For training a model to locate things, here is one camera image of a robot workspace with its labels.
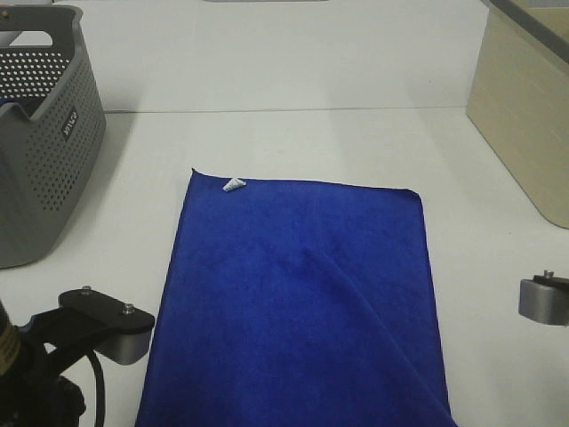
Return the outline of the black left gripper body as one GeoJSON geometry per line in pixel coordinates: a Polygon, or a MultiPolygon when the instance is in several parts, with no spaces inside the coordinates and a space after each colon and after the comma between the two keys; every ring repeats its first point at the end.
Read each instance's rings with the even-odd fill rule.
{"type": "Polygon", "coordinates": [[[1,309],[1,424],[77,426],[86,410],[79,386],[62,373],[86,357],[95,381],[94,424],[105,423],[101,363],[83,341],[67,332],[70,316],[61,308],[39,313],[23,327],[1,309]]]}

